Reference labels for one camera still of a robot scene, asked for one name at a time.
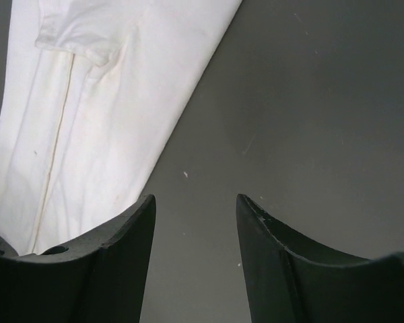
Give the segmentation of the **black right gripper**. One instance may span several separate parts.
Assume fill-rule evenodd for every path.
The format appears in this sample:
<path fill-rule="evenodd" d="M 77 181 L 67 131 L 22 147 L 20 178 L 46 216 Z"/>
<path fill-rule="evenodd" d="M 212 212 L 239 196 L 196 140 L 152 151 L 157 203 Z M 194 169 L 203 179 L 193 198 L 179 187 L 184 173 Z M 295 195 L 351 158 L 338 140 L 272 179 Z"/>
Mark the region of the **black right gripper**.
<path fill-rule="evenodd" d="M 0 322 L 138 322 L 155 223 L 149 194 L 42 254 L 0 236 Z"/>

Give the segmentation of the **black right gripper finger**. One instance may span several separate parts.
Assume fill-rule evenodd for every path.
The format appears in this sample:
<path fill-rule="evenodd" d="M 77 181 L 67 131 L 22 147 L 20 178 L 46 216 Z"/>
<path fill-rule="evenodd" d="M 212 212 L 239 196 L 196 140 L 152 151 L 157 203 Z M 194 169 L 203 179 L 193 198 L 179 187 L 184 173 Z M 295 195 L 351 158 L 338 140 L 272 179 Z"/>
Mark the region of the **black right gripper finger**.
<path fill-rule="evenodd" d="M 236 222 L 253 322 L 404 322 L 404 252 L 373 260 L 340 252 L 244 194 Z"/>

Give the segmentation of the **white t shirt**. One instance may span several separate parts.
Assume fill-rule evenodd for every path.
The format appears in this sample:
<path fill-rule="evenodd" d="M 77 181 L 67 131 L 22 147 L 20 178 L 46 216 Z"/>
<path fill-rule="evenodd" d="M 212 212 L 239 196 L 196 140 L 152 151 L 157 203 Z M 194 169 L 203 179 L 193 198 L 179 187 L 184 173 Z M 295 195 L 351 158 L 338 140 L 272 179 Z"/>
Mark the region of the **white t shirt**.
<path fill-rule="evenodd" d="M 143 190 L 239 1 L 14 1 L 0 236 L 41 254 Z"/>

